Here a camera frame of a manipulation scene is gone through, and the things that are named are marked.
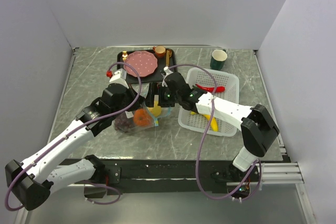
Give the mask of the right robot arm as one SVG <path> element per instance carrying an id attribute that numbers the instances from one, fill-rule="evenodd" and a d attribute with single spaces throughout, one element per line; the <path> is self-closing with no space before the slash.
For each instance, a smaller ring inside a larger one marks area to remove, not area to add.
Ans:
<path id="1" fill-rule="evenodd" d="M 246 106 L 229 102 L 198 87 L 191 88 L 183 76 L 164 69 L 163 82 L 159 86 L 159 106 L 183 109 L 197 114 L 213 115 L 218 120 L 240 130 L 244 146 L 229 169 L 231 178 L 242 181 L 254 161 L 264 157 L 279 135 L 279 128 L 267 108 L 261 104 Z"/>

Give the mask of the yellow lemon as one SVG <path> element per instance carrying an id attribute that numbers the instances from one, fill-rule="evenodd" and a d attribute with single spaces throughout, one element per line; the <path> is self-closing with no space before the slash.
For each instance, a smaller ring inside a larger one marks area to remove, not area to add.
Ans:
<path id="1" fill-rule="evenodd" d="M 162 113 L 162 108 L 159 106 L 158 101 L 154 101 L 153 107 L 148 107 L 148 111 L 154 116 L 158 117 Z"/>

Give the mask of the red chili pepper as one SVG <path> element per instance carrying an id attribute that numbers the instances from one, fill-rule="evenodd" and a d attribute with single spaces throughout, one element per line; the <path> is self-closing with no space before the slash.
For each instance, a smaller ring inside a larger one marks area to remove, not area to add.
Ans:
<path id="1" fill-rule="evenodd" d="M 225 87 L 224 86 L 218 86 L 217 88 L 214 88 L 214 87 L 204 87 L 204 86 L 201 86 L 199 84 L 196 84 L 196 86 L 199 89 L 207 91 L 207 92 L 222 93 L 222 92 L 225 91 Z"/>

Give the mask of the red grape bunch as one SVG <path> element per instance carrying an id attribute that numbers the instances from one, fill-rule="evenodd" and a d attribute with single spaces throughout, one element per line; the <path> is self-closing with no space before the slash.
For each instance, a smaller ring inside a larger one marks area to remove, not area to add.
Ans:
<path id="1" fill-rule="evenodd" d="M 133 119 L 118 117 L 114 120 L 114 129 L 123 133 L 128 133 L 134 128 Z"/>

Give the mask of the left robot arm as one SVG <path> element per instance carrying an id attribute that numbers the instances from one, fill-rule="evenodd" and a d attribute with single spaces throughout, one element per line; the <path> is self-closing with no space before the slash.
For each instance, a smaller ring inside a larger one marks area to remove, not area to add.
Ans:
<path id="1" fill-rule="evenodd" d="M 34 210 L 52 193 L 70 184 L 80 181 L 104 183 L 105 165 L 94 155 L 63 168 L 57 166 L 80 145 L 110 127 L 119 114 L 135 111 L 143 102 L 140 93 L 128 84 L 112 83 L 104 89 L 102 96 L 83 108 L 70 125 L 40 151 L 21 162 L 10 161 L 5 166 L 8 186 L 4 200 L 6 209 Z"/>

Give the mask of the clear zip top bag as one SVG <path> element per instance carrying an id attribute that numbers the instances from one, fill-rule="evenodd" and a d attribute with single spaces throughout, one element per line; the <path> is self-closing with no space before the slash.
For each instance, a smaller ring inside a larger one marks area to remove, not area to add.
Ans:
<path id="1" fill-rule="evenodd" d="M 145 98 L 145 96 L 147 95 L 147 91 L 141 91 L 140 95 L 143 96 Z M 124 133 L 124 134 L 133 134 L 133 133 L 137 133 L 137 132 L 140 132 L 140 131 L 143 131 L 143 130 L 146 130 L 146 129 L 149 129 L 149 128 L 152 128 L 152 127 L 157 127 L 159 126 L 159 120 L 166 117 L 166 116 L 169 116 L 171 114 L 171 111 L 172 111 L 172 108 L 162 108 L 162 113 L 161 115 L 159 115 L 158 117 L 154 117 L 149 111 L 148 111 L 148 107 L 145 105 L 145 102 L 144 104 L 142 105 L 141 109 L 146 109 L 148 114 L 151 116 L 152 118 L 152 123 L 150 126 L 147 126 L 147 127 L 141 127 L 141 126 L 136 126 L 134 124 L 134 128 L 128 132 L 128 133 Z M 133 115 L 134 115 L 134 111 L 125 111 L 123 113 L 121 113 L 120 115 L 118 115 L 116 118 L 118 117 L 123 117 L 123 118 L 131 118 L 133 119 Z"/>

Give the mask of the yellow banana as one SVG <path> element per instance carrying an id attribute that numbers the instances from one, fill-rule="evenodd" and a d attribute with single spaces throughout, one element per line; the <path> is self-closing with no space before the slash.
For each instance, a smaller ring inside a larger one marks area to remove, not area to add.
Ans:
<path id="1" fill-rule="evenodd" d="M 189 124 L 191 124 L 191 127 L 198 129 L 198 131 L 200 131 L 201 129 L 205 129 L 208 122 L 210 122 L 210 131 L 218 132 L 219 130 L 216 119 L 212 118 L 208 114 L 197 114 L 195 112 L 190 112 L 190 118 L 188 122 Z"/>

